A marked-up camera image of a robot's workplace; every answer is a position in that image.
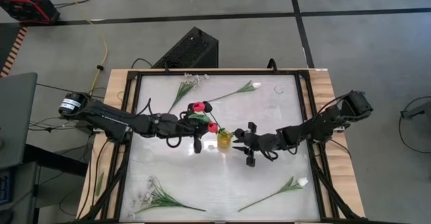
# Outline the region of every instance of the white tulip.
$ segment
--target white tulip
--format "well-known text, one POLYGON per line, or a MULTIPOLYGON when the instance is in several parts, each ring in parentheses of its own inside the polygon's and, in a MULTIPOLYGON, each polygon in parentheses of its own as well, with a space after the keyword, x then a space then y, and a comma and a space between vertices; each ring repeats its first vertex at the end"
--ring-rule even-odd
POLYGON ((261 84, 261 83, 253 83, 253 87, 254 87, 255 89, 259 89, 261 86, 262 86, 262 84, 261 84))
POLYGON ((304 178, 300 178, 300 179, 298 180, 298 184, 299 184, 301 187, 304 187, 307 183, 308 183, 308 180, 307 180, 307 178, 306 178, 306 177, 304 177, 304 178))

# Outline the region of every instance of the yellow vase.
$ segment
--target yellow vase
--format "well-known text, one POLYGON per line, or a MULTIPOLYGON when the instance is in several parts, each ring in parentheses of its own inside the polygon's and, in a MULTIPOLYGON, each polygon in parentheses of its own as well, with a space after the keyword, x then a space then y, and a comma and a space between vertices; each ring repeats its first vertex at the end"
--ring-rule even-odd
POLYGON ((219 149, 228 149, 232 142, 232 135, 226 131, 217 134, 217 147, 219 149))

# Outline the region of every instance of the black box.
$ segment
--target black box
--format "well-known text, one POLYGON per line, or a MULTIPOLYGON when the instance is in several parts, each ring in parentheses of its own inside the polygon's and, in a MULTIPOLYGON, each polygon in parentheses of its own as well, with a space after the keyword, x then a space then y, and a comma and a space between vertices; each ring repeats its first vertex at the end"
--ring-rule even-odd
POLYGON ((192 28, 152 68, 218 68, 218 40, 192 28))

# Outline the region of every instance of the wooden board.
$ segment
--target wooden board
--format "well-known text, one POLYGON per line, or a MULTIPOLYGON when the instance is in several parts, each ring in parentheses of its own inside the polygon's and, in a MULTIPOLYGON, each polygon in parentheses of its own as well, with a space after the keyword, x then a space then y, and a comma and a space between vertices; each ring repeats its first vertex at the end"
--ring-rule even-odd
MULTIPOLYGON (((238 71, 261 71, 261 70, 272 70, 272 69, 187 69, 188 72, 191 71, 224 71, 224 70, 238 70, 238 71)), ((111 71, 110 79, 108 82, 108 87, 106 90, 106 95, 104 99, 105 104, 109 104, 111 106, 120 108, 122 101, 119 100, 119 97, 122 99, 122 92, 124 92, 126 78, 128 71, 136 71, 136 69, 114 69, 111 71)), ((146 69, 140 71, 163 71, 163 69, 146 69)), ((171 71, 184 71, 183 69, 172 69, 171 71)), ((329 77, 329 73, 326 69, 309 69, 311 76, 312 89, 314 92, 314 100, 316 101, 317 109, 319 109, 323 104, 328 102, 329 100, 334 98, 333 88, 331 84, 331 80, 329 77)), ((128 111, 131 110, 131 102, 132 96, 134 95, 134 87, 131 87, 131 93, 129 94, 129 105, 128 111)), ((334 134, 334 139, 341 143, 342 145, 347 147, 347 143, 345 141, 344 134, 334 134)), ((104 142, 106 141, 106 137, 104 135, 96 136, 94 141, 94 150, 92 152, 92 159, 97 159, 100 154, 100 149, 102 148, 104 142)), ((102 187, 100 193, 102 193, 106 187, 106 179, 108 177, 108 170, 110 167, 110 161, 112 157, 112 144, 108 144, 105 146, 102 156, 100 157, 100 163, 98 168, 98 173, 105 172, 104 179, 102 181, 102 187)), ((329 168, 331 171, 331 177, 333 180, 333 185, 335 189, 338 191, 340 196, 344 199, 344 201, 352 208, 352 210, 358 215, 364 216, 364 209, 362 207, 362 202, 360 199, 358 187, 356 184, 356 179, 352 167, 352 162, 350 161, 348 154, 337 145, 328 144, 327 145, 327 155, 329 168)), ((117 165, 121 162, 122 156, 119 156, 117 165)), ((84 216, 90 209, 92 203, 93 196, 93 186, 96 180, 95 170, 96 170, 96 160, 92 161, 89 167, 92 169, 92 176, 89 178, 88 173, 86 176, 86 181, 84 183, 84 188, 81 194, 81 200, 79 203, 79 212, 84 207, 81 217, 84 216), (90 181, 90 191, 88 192, 88 182, 90 181)), ((110 205, 108 209, 108 218, 114 217, 114 205, 117 201, 117 188, 112 191, 110 198, 110 205)), ((331 216, 330 205, 327 198, 327 193, 323 191, 324 198, 324 206, 327 213, 327 216, 331 216)))

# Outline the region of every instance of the wooden table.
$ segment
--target wooden table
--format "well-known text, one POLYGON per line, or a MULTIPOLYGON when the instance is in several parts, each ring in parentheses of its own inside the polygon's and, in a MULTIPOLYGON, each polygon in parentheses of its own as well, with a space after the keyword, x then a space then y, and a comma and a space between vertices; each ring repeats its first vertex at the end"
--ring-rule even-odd
MULTIPOLYGON (((106 95, 104 99, 104 103, 110 106, 114 106, 116 108, 121 108, 121 104, 123 101, 123 92, 125 90, 125 84, 127 79, 127 73, 129 71, 136 71, 138 69, 113 69, 110 74, 108 87, 106 90, 106 95)), ((182 69, 171 69, 171 71, 182 71, 182 69)), ((238 71, 253 71, 253 70, 262 70, 262 69, 229 69, 229 71, 238 70, 238 71)), ((163 69, 142 69, 140 71, 163 71, 163 69)), ((223 69, 187 69, 187 71, 223 71, 223 69)), ((325 103, 332 100, 334 96, 331 79, 329 77, 329 72, 326 69, 309 69, 310 80, 312 83, 312 90, 314 93, 314 100, 316 102, 317 109, 320 109, 325 103)), ((135 89, 134 83, 132 81, 131 93, 129 94, 129 100, 127 101, 127 111, 131 111, 132 102, 133 102, 133 91, 135 89)), ((304 99, 306 102, 306 111, 307 115, 311 116, 310 104, 306 92, 305 81, 301 82, 302 91, 304 93, 304 99)), ((343 146, 347 147, 347 143, 345 140, 344 133, 334 133, 333 139, 338 143, 341 143, 343 146)), ((99 134, 96 136, 94 140, 94 146, 92 151, 92 159, 93 161, 89 165, 91 168, 91 178, 89 178, 89 171, 87 171, 86 181, 84 183, 84 188, 81 194, 81 200, 79 202, 78 213, 83 208, 87 193, 88 193, 88 180, 90 179, 90 192, 88 194, 88 200, 84 206, 84 210, 81 214, 81 217, 84 216, 90 209, 92 205, 93 199, 93 188, 94 181, 96 180, 96 159, 100 156, 99 166, 98 166, 98 176, 104 173, 104 177, 102 179, 102 187, 100 193, 103 193, 106 187, 106 179, 108 177, 108 172, 110 168, 110 163, 112 159, 112 152, 114 149, 113 143, 108 143, 107 146, 103 149, 103 152, 100 152, 103 144, 106 142, 106 137, 104 134, 99 134)), ((124 146, 120 148, 120 153, 118 157, 117 167, 123 158, 124 146)), ((337 146, 336 144, 327 143, 326 146, 326 154, 329 163, 329 169, 331 172, 331 178, 334 188, 338 191, 339 195, 344 199, 345 203, 350 206, 350 208, 358 214, 359 216, 364 216, 364 209, 362 207, 362 201, 359 195, 358 186, 356 184, 355 173, 352 167, 352 162, 349 158, 349 155, 345 152, 344 149, 337 146)), ((329 204, 329 196, 325 187, 321 184, 321 189, 323 193, 323 204, 325 207, 325 212, 327 217, 332 217, 331 214, 331 206, 329 204)), ((114 204, 117 201, 117 192, 118 185, 112 191, 110 196, 110 205, 108 207, 108 218, 114 217, 114 204)), ((98 200, 99 196, 95 196, 94 202, 98 200)))

